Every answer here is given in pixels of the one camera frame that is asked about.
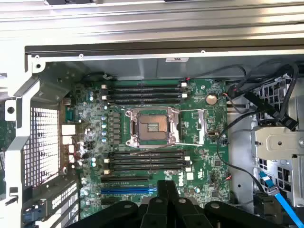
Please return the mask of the RAM slot white latches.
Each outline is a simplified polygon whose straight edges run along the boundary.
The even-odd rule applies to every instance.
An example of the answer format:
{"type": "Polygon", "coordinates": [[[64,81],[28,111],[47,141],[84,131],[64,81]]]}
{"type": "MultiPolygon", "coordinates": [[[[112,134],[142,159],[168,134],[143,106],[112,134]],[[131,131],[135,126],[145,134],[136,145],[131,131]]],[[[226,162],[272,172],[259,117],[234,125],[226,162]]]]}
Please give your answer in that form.
{"type": "Polygon", "coordinates": [[[115,95],[102,95],[102,100],[117,100],[117,99],[179,99],[187,98],[187,93],[169,93],[169,94],[115,94],[115,95]]]}
{"type": "Polygon", "coordinates": [[[184,170],[185,166],[167,166],[167,167],[122,167],[122,168],[108,168],[103,171],[104,175],[109,175],[115,171],[164,171],[164,170],[184,170]]]}
{"type": "Polygon", "coordinates": [[[165,85],[146,85],[146,84],[138,84],[135,86],[117,86],[117,85],[101,85],[101,89],[107,90],[154,90],[154,89],[179,89],[183,87],[187,87],[187,82],[181,82],[176,85],[165,84],[165,85]]]}
{"type": "Polygon", "coordinates": [[[144,164],[144,163],[183,163],[189,161],[189,156],[135,156],[135,157],[119,157],[105,158],[104,163],[110,164],[144,164]]]}

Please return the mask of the RAM slot black latches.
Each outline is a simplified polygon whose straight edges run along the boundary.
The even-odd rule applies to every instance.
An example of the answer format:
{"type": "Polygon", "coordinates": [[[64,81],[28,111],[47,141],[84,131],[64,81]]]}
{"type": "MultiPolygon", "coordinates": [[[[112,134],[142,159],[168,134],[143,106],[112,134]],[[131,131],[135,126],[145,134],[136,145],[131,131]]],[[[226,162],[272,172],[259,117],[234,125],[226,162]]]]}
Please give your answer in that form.
{"type": "Polygon", "coordinates": [[[130,153],[108,153],[110,158],[126,158],[126,157],[138,157],[138,156],[183,156],[183,151],[168,151],[168,152],[150,152],[150,153],[140,153],[140,154],[130,154],[130,153]]]}
{"type": "Polygon", "coordinates": [[[187,91],[175,90],[175,89],[160,89],[160,90],[109,90],[109,95],[126,95],[126,94],[182,94],[187,91]]]}
{"type": "Polygon", "coordinates": [[[117,105],[157,105],[157,104],[182,104],[186,100],[179,98],[170,98],[170,99],[116,99],[108,100],[110,104],[117,105]]]}
{"type": "Polygon", "coordinates": [[[184,162],[177,162],[177,163],[110,163],[108,167],[111,167],[113,169],[143,169],[143,168],[180,168],[187,165],[187,163],[184,162]]]}

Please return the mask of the blue expansion slot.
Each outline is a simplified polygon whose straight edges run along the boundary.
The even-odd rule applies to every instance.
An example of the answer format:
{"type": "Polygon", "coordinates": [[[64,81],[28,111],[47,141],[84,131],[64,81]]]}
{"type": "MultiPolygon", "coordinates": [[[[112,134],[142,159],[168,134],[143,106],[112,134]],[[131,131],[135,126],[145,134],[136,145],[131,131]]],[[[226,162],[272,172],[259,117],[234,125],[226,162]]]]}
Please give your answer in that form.
{"type": "Polygon", "coordinates": [[[101,194],[150,194],[156,191],[157,188],[149,187],[102,188],[101,194]]]}

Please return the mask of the short black expansion slot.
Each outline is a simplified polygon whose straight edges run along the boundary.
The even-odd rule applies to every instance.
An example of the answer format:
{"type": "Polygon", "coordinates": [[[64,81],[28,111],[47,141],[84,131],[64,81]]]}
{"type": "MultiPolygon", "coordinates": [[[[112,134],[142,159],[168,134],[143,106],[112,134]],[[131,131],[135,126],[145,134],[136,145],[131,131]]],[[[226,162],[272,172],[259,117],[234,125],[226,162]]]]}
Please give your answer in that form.
{"type": "Polygon", "coordinates": [[[113,205],[119,202],[119,198],[117,197],[107,197],[101,199],[101,205],[113,205]]]}

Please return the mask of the long black expansion slot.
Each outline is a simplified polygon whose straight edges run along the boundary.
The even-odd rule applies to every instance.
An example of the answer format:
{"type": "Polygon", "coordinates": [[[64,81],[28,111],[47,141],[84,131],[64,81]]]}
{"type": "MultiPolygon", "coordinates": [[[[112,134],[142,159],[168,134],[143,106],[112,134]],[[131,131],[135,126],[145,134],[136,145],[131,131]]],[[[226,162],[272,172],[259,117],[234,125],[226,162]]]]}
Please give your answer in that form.
{"type": "Polygon", "coordinates": [[[150,176],[102,176],[100,181],[102,183],[108,182],[147,182],[151,179],[150,176]]]}

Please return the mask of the green motherboard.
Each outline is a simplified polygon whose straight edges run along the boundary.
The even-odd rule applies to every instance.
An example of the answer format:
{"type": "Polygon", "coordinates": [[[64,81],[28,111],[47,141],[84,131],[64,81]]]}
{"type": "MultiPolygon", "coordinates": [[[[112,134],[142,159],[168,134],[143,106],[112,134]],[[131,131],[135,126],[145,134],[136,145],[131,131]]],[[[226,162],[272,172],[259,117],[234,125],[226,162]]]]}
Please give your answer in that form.
{"type": "MultiPolygon", "coordinates": [[[[146,197],[155,197],[157,191],[150,194],[101,194],[102,188],[149,187],[157,188],[157,182],[174,181],[178,193],[182,197],[194,198],[200,206],[217,199],[216,187],[225,199],[229,198],[229,187],[221,183],[228,176],[228,168],[222,159],[228,157],[228,142],[226,138],[219,140],[219,134],[227,126],[227,107],[223,97],[225,84],[214,79],[164,79],[139,81],[85,81],[78,82],[68,94],[65,106],[65,121],[62,124],[62,134],[69,136],[69,158],[71,167],[75,169],[80,179],[79,215],[87,218],[111,205],[101,205],[101,199],[117,197],[119,202],[129,200],[140,204],[146,197]],[[117,105],[102,100],[102,95],[109,95],[101,85],[135,86],[146,85],[176,85],[187,82],[188,86],[175,89],[187,91],[188,97],[182,104],[139,104],[117,105]],[[208,94],[217,95],[215,105],[206,103],[208,94]],[[178,110],[204,109],[204,119],[207,130],[204,145],[201,147],[187,145],[170,145],[164,148],[136,149],[125,143],[130,139],[130,119],[125,112],[141,107],[172,107],[178,110]],[[184,170],[164,171],[115,171],[104,175],[103,171],[109,164],[104,163],[108,153],[150,153],[183,151],[183,156],[189,156],[184,170]],[[150,176],[147,182],[108,182],[102,183],[102,176],[150,176]]],[[[179,114],[180,142],[199,143],[197,130],[199,116],[197,111],[179,114]]]]}

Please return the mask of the silver CPU socket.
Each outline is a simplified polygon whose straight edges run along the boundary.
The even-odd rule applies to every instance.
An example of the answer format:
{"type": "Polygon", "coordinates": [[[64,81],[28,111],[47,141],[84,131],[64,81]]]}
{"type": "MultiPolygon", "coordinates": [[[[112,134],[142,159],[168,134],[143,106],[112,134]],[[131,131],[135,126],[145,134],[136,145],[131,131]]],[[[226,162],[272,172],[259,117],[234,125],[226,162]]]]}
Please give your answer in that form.
{"type": "Polygon", "coordinates": [[[130,119],[130,139],[136,149],[164,148],[180,142],[180,111],[172,107],[141,107],[125,112],[130,119]]]}

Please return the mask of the metal socket cover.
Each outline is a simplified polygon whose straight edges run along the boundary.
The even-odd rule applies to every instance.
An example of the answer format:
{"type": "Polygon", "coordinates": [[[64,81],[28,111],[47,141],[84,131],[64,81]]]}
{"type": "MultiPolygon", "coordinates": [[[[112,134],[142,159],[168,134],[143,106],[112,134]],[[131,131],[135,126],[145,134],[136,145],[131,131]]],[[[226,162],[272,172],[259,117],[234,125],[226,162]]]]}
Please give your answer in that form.
{"type": "Polygon", "coordinates": [[[188,110],[178,110],[171,107],[168,107],[168,118],[170,123],[171,131],[169,132],[169,145],[187,145],[187,146],[196,146],[201,147],[204,145],[204,137],[207,130],[207,124],[204,119],[204,109],[188,109],[188,110]],[[199,143],[181,143],[179,140],[179,131],[177,125],[179,123],[179,114],[182,112],[194,112],[197,111],[199,120],[197,130],[199,132],[199,143]]]}

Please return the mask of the grey metal disk bay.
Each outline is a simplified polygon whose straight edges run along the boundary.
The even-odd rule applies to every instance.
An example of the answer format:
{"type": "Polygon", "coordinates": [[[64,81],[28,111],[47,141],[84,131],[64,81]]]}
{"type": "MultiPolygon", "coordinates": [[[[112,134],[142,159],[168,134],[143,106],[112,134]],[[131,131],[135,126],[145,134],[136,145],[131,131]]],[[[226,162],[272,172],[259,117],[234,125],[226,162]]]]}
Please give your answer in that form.
{"type": "Polygon", "coordinates": [[[287,114],[299,122],[295,131],[284,126],[254,127],[253,155],[286,195],[292,206],[304,207],[304,77],[298,79],[287,114]]]}

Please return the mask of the open grey PC case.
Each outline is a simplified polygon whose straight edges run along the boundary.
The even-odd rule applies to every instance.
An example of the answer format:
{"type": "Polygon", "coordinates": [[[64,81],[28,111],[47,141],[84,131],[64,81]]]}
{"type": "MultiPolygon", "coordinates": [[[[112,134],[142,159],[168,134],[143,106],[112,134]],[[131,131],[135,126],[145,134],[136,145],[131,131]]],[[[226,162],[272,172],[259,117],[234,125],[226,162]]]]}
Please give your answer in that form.
{"type": "MultiPolygon", "coordinates": [[[[228,142],[228,157],[222,159],[228,176],[221,183],[228,185],[229,198],[216,187],[218,198],[207,203],[224,202],[260,217],[254,213],[253,196],[262,192],[281,204],[279,225],[304,227],[304,207],[292,206],[272,179],[258,170],[251,136],[257,126],[295,131],[299,125],[287,110],[298,79],[304,77],[303,46],[272,42],[202,50],[193,46],[179,50],[177,43],[169,42],[30,46],[9,53],[4,62],[0,86],[7,95],[2,111],[8,128],[0,130],[0,139],[12,137],[12,141],[1,154],[6,169],[1,228],[66,228],[82,220],[81,182],[68,160],[69,136],[62,134],[67,97],[76,83],[186,78],[225,84],[228,124],[218,139],[228,142]]],[[[194,198],[184,198],[199,205],[194,198]]]]}

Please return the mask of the black plastic drive bracket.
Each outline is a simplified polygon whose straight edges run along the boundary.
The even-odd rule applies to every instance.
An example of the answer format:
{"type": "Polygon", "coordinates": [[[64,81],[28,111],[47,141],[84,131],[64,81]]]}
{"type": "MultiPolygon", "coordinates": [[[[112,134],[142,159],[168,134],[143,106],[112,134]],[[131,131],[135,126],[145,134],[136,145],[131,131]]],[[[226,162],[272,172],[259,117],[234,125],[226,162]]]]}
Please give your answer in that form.
{"type": "Polygon", "coordinates": [[[283,223],[282,207],[274,196],[257,192],[253,196],[253,203],[255,214],[276,224],[283,223]]]}

